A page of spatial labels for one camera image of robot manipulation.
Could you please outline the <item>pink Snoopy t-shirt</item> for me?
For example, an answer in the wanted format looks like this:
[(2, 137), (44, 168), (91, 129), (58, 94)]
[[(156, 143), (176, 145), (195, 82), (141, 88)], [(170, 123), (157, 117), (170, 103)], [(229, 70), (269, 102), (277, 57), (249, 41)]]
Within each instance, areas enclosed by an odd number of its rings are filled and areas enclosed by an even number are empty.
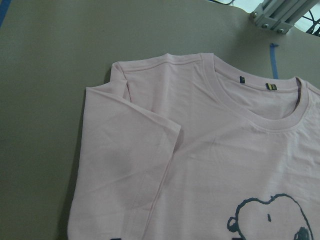
[(320, 91), (212, 53), (116, 62), (85, 93), (70, 240), (317, 240)]

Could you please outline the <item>aluminium frame post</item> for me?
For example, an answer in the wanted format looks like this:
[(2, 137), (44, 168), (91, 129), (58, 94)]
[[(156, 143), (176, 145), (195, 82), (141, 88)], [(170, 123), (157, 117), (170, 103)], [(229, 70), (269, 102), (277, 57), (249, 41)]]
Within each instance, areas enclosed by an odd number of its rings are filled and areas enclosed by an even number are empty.
[(258, 28), (286, 34), (317, 3), (317, 0), (264, 0), (249, 19)]

